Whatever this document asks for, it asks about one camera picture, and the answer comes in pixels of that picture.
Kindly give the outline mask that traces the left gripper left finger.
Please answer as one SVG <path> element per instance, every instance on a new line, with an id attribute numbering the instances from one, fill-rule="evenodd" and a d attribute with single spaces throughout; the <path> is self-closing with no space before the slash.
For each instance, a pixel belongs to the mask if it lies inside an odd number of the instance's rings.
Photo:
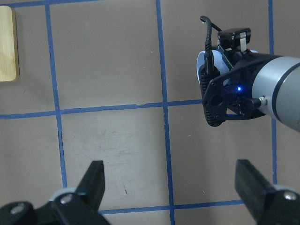
<path id="1" fill-rule="evenodd" d="M 108 225 L 99 212 L 105 192 L 102 160 L 92 161 L 75 190 L 64 188 L 45 205 L 34 209 L 27 201 L 0 208 L 2 225 Z"/>

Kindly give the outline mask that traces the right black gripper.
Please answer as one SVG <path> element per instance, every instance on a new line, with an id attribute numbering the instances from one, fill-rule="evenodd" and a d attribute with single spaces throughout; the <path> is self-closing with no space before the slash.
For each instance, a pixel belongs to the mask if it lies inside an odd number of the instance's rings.
<path id="1" fill-rule="evenodd" d="M 207 123 L 217 127 L 227 120 L 264 116 L 258 109 L 262 102 L 252 90 L 259 71 L 276 56 L 251 50 L 213 50 L 214 70 L 208 73 L 204 55 L 204 51 L 198 54 L 198 81 Z"/>

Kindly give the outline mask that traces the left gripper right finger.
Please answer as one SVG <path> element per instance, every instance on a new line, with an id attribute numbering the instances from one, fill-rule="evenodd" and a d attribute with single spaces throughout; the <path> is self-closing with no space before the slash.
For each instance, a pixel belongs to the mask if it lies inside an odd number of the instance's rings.
<path id="1" fill-rule="evenodd" d="M 236 161 L 235 190 L 257 225 L 300 223 L 300 193 L 271 184 L 249 160 Z"/>

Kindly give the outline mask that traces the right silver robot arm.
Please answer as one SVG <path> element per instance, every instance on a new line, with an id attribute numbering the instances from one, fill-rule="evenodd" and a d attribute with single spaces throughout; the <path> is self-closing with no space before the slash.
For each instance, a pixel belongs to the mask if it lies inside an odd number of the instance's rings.
<path id="1" fill-rule="evenodd" d="M 212 52 L 214 71 L 207 73 L 204 52 L 197 57 L 197 76 L 207 123 L 251 120 L 268 115 L 300 130 L 300 59 L 247 50 Z"/>

